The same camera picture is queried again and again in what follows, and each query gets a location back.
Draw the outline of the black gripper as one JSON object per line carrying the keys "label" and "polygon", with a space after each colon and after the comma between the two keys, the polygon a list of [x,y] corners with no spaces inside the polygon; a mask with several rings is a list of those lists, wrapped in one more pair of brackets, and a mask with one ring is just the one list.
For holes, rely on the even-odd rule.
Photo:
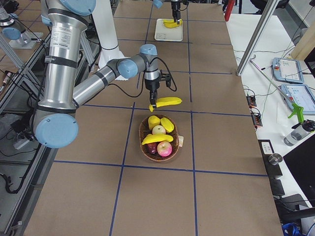
{"label": "black gripper", "polygon": [[180,14],[181,3],[180,3],[180,1],[172,1],[171,2],[171,8],[173,11],[174,23],[177,22],[177,24],[179,24],[180,19],[181,19],[181,14]]}
{"label": "black gripper", "polygon": [[147,80],[144,79],[145,87],[147,90],[150,91],[150,105],[152,105],[153,108],[157,108],[157,97],[158,97],[158,88],[159,88],[159,82],[160,79],[154,79],[154,80]]}

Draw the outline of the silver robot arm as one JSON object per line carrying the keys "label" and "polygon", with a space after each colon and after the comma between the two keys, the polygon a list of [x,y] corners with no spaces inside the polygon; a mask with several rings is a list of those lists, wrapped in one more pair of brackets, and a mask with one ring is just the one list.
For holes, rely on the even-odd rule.
{"label": "silver robot arm", "polygon": [[[140,47],[126,58],[119,50],[113,13],[108,0],[46,0],[43,17],[52,25],[44,96],[33,121],[36,139],[49,148],[63,148],[74,141],[79,126],[75,113],[118,77],[145,77],[150,103],[155,105],[161,75],[153,44]],[[93,20],[101,44],[100,68],[76,84],[80,42],[89,20]]]}
{"label": "silver robot arm", "polygon": [[[165,0],[153,0],[153,5],[156,8],[161,8],[162,5],[164,4],[164,2],[165,2]],[[180,7],[181,7],[181,3],[179,0],[172,0],[171,1],[173,20],[174,20],[174,23],[176,23],[178,25],[180,24],[180,20],[181,20]]]}

